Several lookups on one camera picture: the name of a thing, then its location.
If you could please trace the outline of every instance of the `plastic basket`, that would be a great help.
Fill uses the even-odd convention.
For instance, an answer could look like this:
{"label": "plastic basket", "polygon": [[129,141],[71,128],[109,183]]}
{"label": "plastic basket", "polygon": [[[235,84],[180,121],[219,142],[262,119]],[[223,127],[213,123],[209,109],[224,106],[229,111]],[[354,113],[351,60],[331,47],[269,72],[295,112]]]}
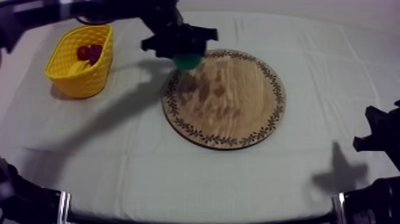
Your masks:
{"label": "plastic basket", "polygon": [[[89,69],[68,76],[70,67],[78,61],[78,47],[92,44],[103,46],[97,63]],[[98,94],[104,88],[112,60],[113,28],[110,25],[82,26],[69,31],[61,38],[45,73],[66,95],[87,98]]]}

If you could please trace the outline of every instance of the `white tablecloth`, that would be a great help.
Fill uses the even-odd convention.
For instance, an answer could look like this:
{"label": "white tablecloth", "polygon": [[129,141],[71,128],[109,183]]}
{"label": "white tablecloth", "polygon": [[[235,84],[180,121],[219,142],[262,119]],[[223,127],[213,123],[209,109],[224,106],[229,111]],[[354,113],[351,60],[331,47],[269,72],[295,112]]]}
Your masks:
{"label": "white tablecloth", "polygon": [[140,20],[113,23],[114,61],[105,89],[64,97],[44,76],[59,38],[54,26],[32,59],[0,125],[0,153],[39,185],[72,193],[73,209],[136,220],[241,222],[328,212],[330,197],[398,175],[384,153],[356,153],[370,133],[365,108],[400,99],[400,39],[296,17],[184,13],[218,28],[209,49],[245,51],[271,66],[287,95],[285,116],[265,141],[210,151],[165,120],[160,89],[169,60],[142,52]]}

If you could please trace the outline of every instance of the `round wooden board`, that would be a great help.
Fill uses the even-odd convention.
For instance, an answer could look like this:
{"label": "round wooden board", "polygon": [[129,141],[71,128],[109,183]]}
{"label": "round wooden board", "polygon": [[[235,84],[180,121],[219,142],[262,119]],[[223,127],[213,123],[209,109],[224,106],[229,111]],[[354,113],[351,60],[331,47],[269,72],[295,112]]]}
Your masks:
{"label": "round wooden board", "polygon": [[237,150],[268,137],[283,117],[285,89],[266,63],[240,51],[207,51],[191,71],[175,70],[162,107],[186,139],[212,149]]}

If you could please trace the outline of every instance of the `white wall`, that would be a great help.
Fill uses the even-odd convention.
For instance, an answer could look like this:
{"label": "white wall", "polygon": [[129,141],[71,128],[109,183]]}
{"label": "white wall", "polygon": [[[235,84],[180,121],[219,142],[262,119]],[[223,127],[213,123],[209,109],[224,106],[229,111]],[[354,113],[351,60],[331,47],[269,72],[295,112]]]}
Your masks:
{"label": "white wall", "polygon": [[178,6],[183,11],[294,15],[400,36],[400,0],[180,0]]}

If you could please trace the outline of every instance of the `floral border pattern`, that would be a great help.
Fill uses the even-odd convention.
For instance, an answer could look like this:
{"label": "floral border pattern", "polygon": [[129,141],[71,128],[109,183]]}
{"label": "floral border pattern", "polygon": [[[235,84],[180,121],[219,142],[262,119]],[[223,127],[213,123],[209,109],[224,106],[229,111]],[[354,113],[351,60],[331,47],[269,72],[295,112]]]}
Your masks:
{"label": "floral border pattern", "polygon": [[183,129],[188,134],[188,136],[196,138],[197,140],[200,140],[205,144],[212,142],[216,145],[227,144],[230,147],[247,147],[265,139],[272,133],[273,130],[276,129],[276,124],[282,118],[283,112],[285,110],[285,94],[283,93],[283,91],[285,90],[282,89],[282,84],[278,82],[279,78],[273,72],[271,72],[268,66],[264,62],[258,60],[251,55],[239,51],[222,50],[217,52],[207,52],[204,57],[222,58],[226,56],[254,62],[257,67],[261,69],[264,76],[271,80],[270,84],[273,87],[273,93],[275,95],[277,106],[274,109],[270,118],[268,119],[266,127],[261,127],[258,132],[253,132],[246,138],[242,139],[221,137],[215,135],[205,135],[204,133],[202,133],[201,130],[195,129],[193,125],[185,122],[182,118],[179,117],[179,107],[177,106],[177,100],[174,95],[174,93],[177,91],[177,85],[179,83],[179,77],[181,75],[181,71],[179,70],[173,72],[172,78],[167,84],[167,90],[164,94],[167,104],[165,112],[171,114],[171,116],[174,117],[174,120],[171,120],[171,122],[174,123],[177,127]]}

